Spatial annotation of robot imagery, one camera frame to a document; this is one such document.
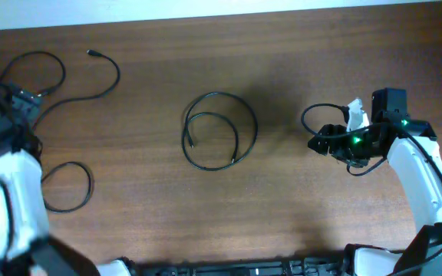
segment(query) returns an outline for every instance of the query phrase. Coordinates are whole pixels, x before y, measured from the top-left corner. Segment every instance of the wood grain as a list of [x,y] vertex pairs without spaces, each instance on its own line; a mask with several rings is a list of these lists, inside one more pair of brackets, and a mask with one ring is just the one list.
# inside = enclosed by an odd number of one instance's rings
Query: wood grain
[[[148,261],[273,258],[340,249],[348,243],[403,248],[414,223],[388,165],[355,178],[306,146],[299,123],[310,104],[346,104],[383,87],[408,92],[413,118],[428,120],[442,155],[442,2],[257,15],[141,21],[0,31],[0,71],[15,55],[43,49],[61,57],[68,79],[44,106],[92,95],[115,78],[93,48],[120,65],[122,80],[104,99],[52,113],[37,134],[44,171],[69,160],[93,169],[93,198],[83,209],[49,214],[53,233],[91,260],[125,255]],[[57,81],[46,57],[30,57],[9,81],[36,90]],[[221,172],[194,169],[180,148],[183,112],[195,97],[224,90],[259,118],[255,149]],[[252,135],[246,112],[223,98],[217,111]],[[308,118],[318,129],[341,123],[333,110]],[[230,128],[193,123],[199,162],[229,162]],[[69,168],[44,184],[58,207],[77,204],[85,178]]]

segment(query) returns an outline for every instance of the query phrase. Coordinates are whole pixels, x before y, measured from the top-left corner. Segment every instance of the brown wooden surface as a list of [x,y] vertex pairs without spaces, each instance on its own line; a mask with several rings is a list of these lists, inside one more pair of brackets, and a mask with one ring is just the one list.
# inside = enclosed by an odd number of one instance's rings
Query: brown wooden surface
[[[120,65],[119,86],[102,100],[56,110],[37,134],[44,171],[69,160],[93,169],[89,204],[49,214],[53,233],[93,261],[272,258],[347,243],[402,248],[414,236],[390,167],[348,175],[306,147],[299,116],[310,104],[356,97],[371,112],[374,90],[403,87],[412,117],[432,122],[442,155],[442,3],[0,31],[0,71],[25,51],[61,57],[68,79],[46,107],[113,81],[113,67],[88,48]],[[58,76],[53,61],[30,57],[9,80],[35,90]],[[222,172],[194,169],[180,148],[183,111],[211,90],[246,99],[260,124],[252,153]],[[196,109],[207,110],[238,124],[244,150],[252,135],[246,111],[223,98]],[[341,115],[323,109],[308,121],[318,129]],[[228,126],[200,119],[193,132],[196,160],[229,162]],[[70,207],[84,181],[65,169],[44,184],[45,196]]]

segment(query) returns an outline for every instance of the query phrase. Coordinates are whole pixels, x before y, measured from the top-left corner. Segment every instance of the white background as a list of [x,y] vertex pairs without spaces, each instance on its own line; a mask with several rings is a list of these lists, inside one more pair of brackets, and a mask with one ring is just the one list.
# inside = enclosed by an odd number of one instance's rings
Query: white background
[[0,29],[430,1],[434,0],[0,0]]

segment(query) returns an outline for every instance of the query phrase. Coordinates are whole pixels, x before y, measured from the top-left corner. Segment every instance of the cable connector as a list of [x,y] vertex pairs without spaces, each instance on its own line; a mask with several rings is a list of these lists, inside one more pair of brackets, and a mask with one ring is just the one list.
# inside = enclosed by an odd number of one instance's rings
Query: cable connector
[[93,56],[93,57],[103,57],[103,55],[101,53],[99,53],[95,50],[91,50],[91,49],[86,51],[86,53],[89,54],[90,56]]

